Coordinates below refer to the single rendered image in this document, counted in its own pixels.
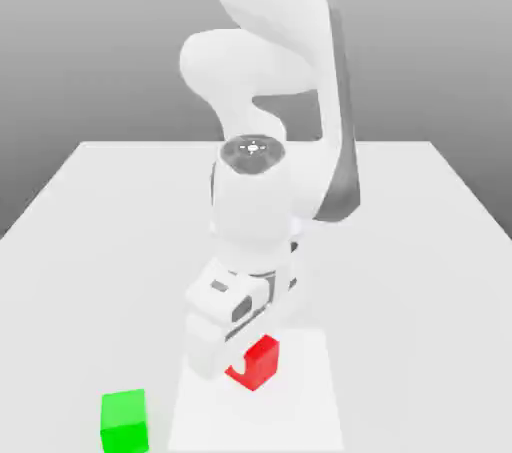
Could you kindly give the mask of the small green cube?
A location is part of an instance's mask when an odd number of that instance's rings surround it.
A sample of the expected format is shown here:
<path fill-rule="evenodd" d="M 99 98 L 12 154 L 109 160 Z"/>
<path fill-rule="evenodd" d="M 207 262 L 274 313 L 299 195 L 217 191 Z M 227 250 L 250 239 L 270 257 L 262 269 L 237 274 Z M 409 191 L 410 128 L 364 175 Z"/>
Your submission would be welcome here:
<path fill-rule="evenodd" d="M 102 396 L 100 438 L 103 453 L 147 453 L 149 431 L 145 391 L 135 389 Z"/>

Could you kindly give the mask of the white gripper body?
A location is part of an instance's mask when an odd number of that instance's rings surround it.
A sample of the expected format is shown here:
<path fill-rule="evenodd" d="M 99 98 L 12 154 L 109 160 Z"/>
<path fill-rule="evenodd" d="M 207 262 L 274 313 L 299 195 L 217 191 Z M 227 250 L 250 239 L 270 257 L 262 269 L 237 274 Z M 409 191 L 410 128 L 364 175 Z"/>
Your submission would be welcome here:
<path fill-rule="evenodd" d="M 186 354 L 190 367 L 213 379 L 243 360 L 266 335 L 309 300 L 301 279 L 206 279 L 187 291 Z"/>

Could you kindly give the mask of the small red cube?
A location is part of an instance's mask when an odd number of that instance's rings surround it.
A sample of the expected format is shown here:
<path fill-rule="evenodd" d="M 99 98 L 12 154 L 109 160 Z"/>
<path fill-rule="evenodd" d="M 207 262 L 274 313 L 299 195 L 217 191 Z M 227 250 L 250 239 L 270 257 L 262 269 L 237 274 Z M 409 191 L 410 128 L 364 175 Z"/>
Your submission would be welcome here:
<path fill-rule="evenodd" d="M 245 388 L 255 391 L 276 374 L 279 351 L 279 341 L 264 335 L 244 354 L 244 369 L 229 366 L 225 374 Z"/>

